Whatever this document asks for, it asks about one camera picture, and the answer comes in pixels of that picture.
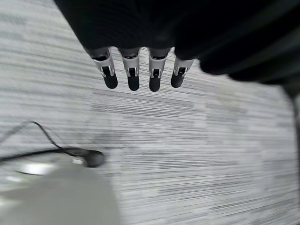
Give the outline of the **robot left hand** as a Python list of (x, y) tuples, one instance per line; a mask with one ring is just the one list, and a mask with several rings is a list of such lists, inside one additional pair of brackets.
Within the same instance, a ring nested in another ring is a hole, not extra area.
[(85, 50), (174, 48), (203, 72), (300, 89), (297, 0), (58, 0)]

